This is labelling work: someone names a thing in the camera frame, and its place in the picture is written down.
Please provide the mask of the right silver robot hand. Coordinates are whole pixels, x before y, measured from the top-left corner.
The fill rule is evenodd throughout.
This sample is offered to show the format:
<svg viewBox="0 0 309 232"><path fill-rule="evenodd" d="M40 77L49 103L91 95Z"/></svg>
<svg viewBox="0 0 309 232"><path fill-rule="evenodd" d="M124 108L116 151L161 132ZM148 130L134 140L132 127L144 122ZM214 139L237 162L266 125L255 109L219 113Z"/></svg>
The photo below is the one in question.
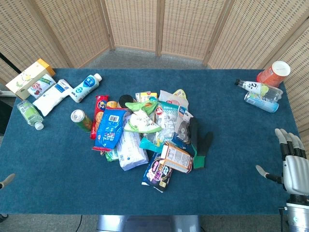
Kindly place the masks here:
<svg viewBox="0 0 309 232"><path fill-rule="evenodd" d="M289 194L309 196L309 159L302 141L284 129L276 128L275 134L280 143L283 174L270 174L259 165L256 170L262 177L282 184Z"/></svg>

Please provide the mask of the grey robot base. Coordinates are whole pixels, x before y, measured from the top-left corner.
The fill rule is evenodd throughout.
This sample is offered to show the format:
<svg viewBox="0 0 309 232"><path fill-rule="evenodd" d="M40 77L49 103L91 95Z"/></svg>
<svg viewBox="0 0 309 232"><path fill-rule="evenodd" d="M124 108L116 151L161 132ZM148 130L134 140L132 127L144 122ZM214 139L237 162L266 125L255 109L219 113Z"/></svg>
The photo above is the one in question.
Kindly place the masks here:
<svg viewBox="0 0 309 232"><path fill-rule="evenodd" d="M198 215L99 215L96 232L206 232Z"/></svg>

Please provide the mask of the light blue drink can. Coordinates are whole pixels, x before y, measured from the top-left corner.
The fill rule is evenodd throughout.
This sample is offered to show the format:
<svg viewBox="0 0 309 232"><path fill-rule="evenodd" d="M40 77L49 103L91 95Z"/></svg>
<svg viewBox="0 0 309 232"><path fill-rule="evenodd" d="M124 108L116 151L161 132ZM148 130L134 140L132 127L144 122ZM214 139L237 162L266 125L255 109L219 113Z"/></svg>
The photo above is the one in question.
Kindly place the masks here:
<svg viewBox="0 0 309 232"><path fill-rule="evenodd" d="M269 113L274 113L279 108L279 104L277 102L270 101L266 98L260 98L259 95L252 92L248 92L245 95L244 101Z"/></svg>

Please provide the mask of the green drink can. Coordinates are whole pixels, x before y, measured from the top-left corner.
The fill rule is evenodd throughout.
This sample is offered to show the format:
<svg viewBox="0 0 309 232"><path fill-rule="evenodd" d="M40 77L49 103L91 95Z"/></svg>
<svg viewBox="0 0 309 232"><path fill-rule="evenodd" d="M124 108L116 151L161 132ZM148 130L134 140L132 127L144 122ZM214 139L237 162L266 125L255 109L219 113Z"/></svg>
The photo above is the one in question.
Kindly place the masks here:
<svg viewBox="0 0 309 232"><path fill-rule="evenodd" d="M81 109L76 109L71 113L70 116L72 122L74 122L77 126L83 129L86 132L90 132L92 130L92 120L85 114L85 112Z"/></svg>

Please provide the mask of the orange paper cup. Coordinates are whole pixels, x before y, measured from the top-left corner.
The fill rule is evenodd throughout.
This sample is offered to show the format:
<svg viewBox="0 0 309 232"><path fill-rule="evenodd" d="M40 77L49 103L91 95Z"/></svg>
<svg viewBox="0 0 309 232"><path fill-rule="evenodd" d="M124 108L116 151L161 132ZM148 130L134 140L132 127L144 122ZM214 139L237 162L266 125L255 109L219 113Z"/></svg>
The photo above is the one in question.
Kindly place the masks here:
<svg viewBox="0 0 309 232"><path fill-rule="evenodd" d="M257 82L269 86L279 87L290 72L290 66L286 62L278 60L273 62L270 67L260 72L256 80Z"/></svg>

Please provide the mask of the orange and white carton box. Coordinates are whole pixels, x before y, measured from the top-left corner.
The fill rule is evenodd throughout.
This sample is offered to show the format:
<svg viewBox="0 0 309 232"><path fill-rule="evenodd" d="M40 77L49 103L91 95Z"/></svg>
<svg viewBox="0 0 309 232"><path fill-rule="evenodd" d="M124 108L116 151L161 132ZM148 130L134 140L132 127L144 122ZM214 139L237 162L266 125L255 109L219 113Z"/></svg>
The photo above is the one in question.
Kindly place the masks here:
<svg viewBox="0 0 309 232"><path fill-rule="evenodd" d="M161 152L163 164L182 173L189 173L193 166L193 157L175 145L165 142Z"/></svg>

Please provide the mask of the clear blister pack with hook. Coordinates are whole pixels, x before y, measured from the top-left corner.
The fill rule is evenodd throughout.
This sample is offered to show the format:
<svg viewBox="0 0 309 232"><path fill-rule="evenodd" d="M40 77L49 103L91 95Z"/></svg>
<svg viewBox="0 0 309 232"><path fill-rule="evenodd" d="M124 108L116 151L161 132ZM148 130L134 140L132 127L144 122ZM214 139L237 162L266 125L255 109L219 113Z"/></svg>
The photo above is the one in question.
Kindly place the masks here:
<svg viewBox="0 0 309 232"><path fill-rule="evenodd" d="M191 137L189 127L191 118L194 118L194 116L188 112L185 107L179 106L176 126L172 138L173 143L190 143Z"/></svg>

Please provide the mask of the blue carpet table cover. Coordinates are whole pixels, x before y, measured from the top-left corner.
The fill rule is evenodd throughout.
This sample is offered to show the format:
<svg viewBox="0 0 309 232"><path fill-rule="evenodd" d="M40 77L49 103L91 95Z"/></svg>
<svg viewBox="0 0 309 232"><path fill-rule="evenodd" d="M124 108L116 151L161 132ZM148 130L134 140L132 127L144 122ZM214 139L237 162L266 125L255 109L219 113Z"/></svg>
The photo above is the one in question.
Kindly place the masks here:
<svg viewBox="0 0 309 232"><path fill-rule="evenodd" d="M72 87L88 75L103 76L80 103L63 99L43 120L30 126L13 107L0 145L0 213L106 215L252 215L275 214L288 194L263 178L262 166L282 173L276 128L298 134L287 93L275 113L244 101L236 79L253 81L258 70L56 69L55 79ZM141 91L172 93L183 89L199 133L213 132L205 167L188 174L173 171L167 189L143 185L147 166L124 171L94 151L88 132L70 115L82 109L93 117L95 97L118 100Z"/></svg>

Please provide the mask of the small yellow and white box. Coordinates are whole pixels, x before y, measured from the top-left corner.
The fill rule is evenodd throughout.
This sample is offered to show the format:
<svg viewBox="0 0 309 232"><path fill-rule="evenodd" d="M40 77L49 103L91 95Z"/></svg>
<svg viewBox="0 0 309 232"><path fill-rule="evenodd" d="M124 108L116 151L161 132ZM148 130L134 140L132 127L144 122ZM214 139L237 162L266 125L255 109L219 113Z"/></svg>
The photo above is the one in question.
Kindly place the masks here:
<svg viewBox="0 0 309 232"><path fill-rule="evenodd" d="M145 102L148 101L151 97L155 97L157 99L157 93L156 92L138 92L135 93L136 101L137 102Z"/></svg>

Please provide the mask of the green wrapped small packet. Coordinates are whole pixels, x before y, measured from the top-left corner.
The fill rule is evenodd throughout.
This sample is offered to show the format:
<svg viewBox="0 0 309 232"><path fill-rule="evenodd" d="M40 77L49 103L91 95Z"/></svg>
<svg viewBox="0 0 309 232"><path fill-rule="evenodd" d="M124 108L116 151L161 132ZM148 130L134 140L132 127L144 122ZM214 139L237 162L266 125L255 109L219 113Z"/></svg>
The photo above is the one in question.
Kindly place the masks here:
<svg viewBox="0 0 309 232"><path fill-rule="evenodd" d="M115 149L113 149L111 151L106 151L105 152L105 157L106 157L108 162L119 160L117 149L115 148Z"/></svg>

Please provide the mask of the blue snack bag with barcode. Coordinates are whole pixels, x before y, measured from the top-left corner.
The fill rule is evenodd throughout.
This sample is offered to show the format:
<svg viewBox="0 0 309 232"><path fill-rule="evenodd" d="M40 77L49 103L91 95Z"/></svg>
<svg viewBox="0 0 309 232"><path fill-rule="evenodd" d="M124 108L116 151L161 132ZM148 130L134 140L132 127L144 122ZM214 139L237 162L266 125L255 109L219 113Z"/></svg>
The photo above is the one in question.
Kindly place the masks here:
<svg viewBox="0 0 309 232"><path fill-rule="evenodd" d="M126 108L107 107L99 124L95 144L95 151L111 151L120 140L123 132L123 120L127 113Z"/></svg>

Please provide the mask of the woven bamboo folding screen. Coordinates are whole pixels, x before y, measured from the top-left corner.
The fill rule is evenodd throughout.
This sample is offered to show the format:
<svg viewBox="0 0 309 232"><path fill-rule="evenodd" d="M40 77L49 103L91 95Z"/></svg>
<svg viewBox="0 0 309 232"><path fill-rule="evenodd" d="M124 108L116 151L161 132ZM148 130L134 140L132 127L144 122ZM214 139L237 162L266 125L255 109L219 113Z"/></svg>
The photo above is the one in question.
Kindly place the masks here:
<svg viewBox="0 0 309 232"><path fill-rule="evenodd" d="M210 68L283 60L309 148L309 0L0 0L0 84L39 58L80 68L116 48L196 59Z"/></svg>

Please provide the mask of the white milk bottle blue label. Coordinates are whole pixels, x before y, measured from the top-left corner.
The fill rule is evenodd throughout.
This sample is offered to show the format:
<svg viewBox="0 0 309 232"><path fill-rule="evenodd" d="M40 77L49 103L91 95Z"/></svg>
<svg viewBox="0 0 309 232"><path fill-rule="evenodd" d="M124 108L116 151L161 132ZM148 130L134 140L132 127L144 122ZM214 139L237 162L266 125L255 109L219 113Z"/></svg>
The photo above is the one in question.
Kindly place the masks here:
<svg viewBox="0 0 309 232"><path fill-rule="evenodd" d="M76 102L80 103L85 96L96 89L102 81L102 76L98 73L89 75L77 87L70 92L70 97Z"/></svg>

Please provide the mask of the white pillow pouch blue print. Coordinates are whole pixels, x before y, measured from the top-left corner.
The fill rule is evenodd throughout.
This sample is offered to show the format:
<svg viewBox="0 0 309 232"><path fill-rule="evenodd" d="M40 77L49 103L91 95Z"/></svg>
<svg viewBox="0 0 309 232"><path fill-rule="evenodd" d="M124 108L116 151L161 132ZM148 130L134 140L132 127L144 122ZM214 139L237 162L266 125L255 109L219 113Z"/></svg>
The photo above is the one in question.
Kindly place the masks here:
<svg viewBox="0 0 309 232"><path fill-rule="evenodd" d="M35 100L33 105L40 110L43 116L47 116L72 90L73 88L67 81L60 79L55 85Z"/></svg>

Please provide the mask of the clear bottle green label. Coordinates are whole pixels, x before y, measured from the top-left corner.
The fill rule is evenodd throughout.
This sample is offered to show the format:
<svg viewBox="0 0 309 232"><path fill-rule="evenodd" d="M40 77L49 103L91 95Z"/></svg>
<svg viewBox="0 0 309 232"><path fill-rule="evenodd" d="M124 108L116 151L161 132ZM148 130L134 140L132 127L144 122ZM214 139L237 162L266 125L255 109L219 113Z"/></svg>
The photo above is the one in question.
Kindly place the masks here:
<svg viewBox="0 0 309 232"><path fill-rule="evenodd" d="M17 104L17 108L30 126L33 126L38 131L44 128L42 123L43 117L39 114L32 103L23 100Z"/></svg>

